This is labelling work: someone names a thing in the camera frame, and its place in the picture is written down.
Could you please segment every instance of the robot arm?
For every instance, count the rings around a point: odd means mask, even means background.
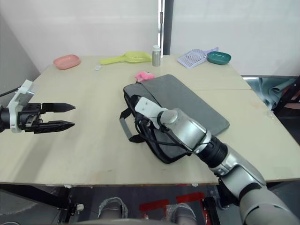
[[[35,134],[66,130],[74,123],[67,121],[50,121],[43,123],[40,118],[46,112],[61,113],[74,106],[66,103],[28,103],[37,90],[33,82],[26,80],[15,93],[7,108],[0,105],[0,132],[11,129],[13,133],[34,132]]]
[[[220,184],[237,199],[243,223],[299,224],[288,207],[266,188],[266,181],[252,164],[182,110],[160,108],[144,97],[135,110],[152,121],[156,120],[159,129],[208,165],[219,177]]]

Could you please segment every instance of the bag strap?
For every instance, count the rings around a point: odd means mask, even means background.
[[[123,127],[123,130],[128,138],[128,140],[130,142],[134,142],[134,143],[142,143],[144,142],[145,140],[141,138],[141,136],[139,135],[132,135],[129,128],[128,128],[128,125],[125,121],[125,119],[131,114],[131,109],[130,108],[127,108],[125,109],[123,112],[121,112],[121,115],[120,115],[120,123]]]

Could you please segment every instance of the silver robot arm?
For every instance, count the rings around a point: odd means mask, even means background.
[[[220,186],[236,198],[244,224],[300,224],[288,207],[266,188],[266,181],[251,163],[182,110],[167,110],[142,97],[135,111],[208,165],[219,177]]]

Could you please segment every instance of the pink object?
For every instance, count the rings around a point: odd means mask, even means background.
[[[80,59],[77,55],[65,55],[57,58],[53,63],[58,69],[69,69],[77,66],[80,63]]]
[[[135,78],[136,78],[136,81],[140,82],[140,81],[146,81],[146,80],[153,79],[154,75],[152,73],[149,73],[146,71],[141,71],[135,75]]]

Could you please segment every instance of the white wall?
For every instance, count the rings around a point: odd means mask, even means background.
[[[170,54],[216,46],[241,75],[300,75],[300,1],[174,1]]]
[[[157,0],[0,0],[0,12],[40,72],[57,57],[151,52]]]
[[[20,43],[0,15],[0,93],[21,86],[26,79],[39,76]],[[14,93],[0,97],[0,105],[7,106]]]

